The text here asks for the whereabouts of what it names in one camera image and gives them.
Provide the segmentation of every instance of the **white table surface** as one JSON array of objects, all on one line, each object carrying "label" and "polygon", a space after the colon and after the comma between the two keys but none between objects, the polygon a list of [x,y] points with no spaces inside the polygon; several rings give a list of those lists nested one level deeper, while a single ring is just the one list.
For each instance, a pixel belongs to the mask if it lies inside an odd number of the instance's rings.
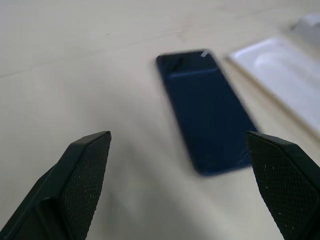
[{"label": "white table surface", "polygon": [[155,58],[215,52],[260,129],[320,143],[225,60],[283,36],[318,0],[0,1],[0,227],[68,144],[111,131],[104,186],[87,239],[282,239],[250,168],[192,169]]}]

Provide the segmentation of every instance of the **beige tabletop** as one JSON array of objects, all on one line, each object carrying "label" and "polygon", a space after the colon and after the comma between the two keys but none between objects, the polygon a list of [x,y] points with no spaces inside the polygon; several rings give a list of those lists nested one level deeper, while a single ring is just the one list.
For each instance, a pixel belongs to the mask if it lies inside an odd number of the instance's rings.
[{"label": "beige tabletop", "polygon": [[0,227],[69,143],[111,131],[88,239],[282,239],[252,169],[194,172],[155,58],[212,50],[259,129],[320,164],[319,140],[226,60],[272,36],[318,58],[290,27],[319,1],[17,0],[0,9]]}]

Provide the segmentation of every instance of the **dark blue smartphone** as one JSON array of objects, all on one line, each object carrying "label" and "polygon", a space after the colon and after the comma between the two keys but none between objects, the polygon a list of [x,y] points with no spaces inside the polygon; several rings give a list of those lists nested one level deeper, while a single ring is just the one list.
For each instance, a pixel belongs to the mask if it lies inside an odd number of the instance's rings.
[{"label": "dark blue smartphone", "polygon": [[208,50],[156,59],[192,164],[204,176],[251,165],[246,131],[257,131]]}]

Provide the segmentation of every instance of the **smartphone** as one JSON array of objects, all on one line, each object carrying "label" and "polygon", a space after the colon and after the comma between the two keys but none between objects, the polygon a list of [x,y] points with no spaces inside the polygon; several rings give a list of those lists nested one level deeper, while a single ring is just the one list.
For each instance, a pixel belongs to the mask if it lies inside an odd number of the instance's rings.
[{"label": "smartphone", "polygon": [[203,176],[251,165],[246,131],[257,131],[208,50],[156,59],[193,167]]}]

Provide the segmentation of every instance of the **white tray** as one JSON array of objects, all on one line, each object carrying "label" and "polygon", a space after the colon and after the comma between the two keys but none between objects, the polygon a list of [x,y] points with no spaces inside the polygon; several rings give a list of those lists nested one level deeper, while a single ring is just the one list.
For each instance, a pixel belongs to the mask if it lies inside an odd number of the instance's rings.
[{"label": "white tray", "polygon": [[320,65],[286,40],[273,37],[229,55],[303,120],[320,133]]}]

